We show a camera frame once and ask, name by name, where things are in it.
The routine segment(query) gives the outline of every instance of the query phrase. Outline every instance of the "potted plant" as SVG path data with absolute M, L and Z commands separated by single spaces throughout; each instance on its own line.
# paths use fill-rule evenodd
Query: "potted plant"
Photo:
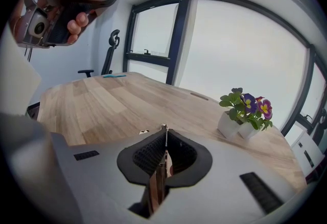
M 255 98 L 249 93 L 243 94 L 243 89 L 232 88 L 232 93 L 224 95 L 219 105 L 231 107 L 223 113 L 218 129 L 227 138 L 233 138 L 237 132 L 244 139 L 254 136 L 261 128 L 272 127 L 272 107 L 269 100 L 263 97 Z

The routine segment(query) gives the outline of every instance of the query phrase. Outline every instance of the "blue pen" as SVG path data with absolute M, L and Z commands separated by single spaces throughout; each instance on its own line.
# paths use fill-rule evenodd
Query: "blue pen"
M 126 77 L 126 75 L 104 75 L 104 78 L 118 78 L 118 77 Z

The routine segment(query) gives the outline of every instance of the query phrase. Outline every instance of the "camera lens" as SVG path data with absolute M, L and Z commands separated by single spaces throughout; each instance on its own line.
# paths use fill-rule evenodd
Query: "camera lens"
M 38 23 L 34 29 L 35 34 L 41 34 L 44 30 L 44 23 Z

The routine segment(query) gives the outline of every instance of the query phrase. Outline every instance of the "wood grain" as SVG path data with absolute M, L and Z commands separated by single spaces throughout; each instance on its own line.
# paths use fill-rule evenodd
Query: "wood grain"
M 49 131 L 63 134 L 69 145 L 129 138 L 140 130 L 159 130 L 165 123 L 172 129 L 244 149 L 297 191 L 306 186 L 289 144 L 275 127 L 249 141 L 240 135 L 228 141 L 217 129 L 226 111 L 217 101 L 139 73 L 125 74 L 120 78 L 86 78 L 47 90 L 41 97 L 38 121 Z

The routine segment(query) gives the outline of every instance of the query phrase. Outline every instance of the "chair armrest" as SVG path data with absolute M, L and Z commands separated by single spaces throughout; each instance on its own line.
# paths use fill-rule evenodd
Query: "chair armrest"
M 82 70 L 82 71 L 77 71 L 77 73 L 85 73 L 87 78 L 91 77 L 91 73 L 92 73 L 92 72 L 94 72 L 94 70 Z

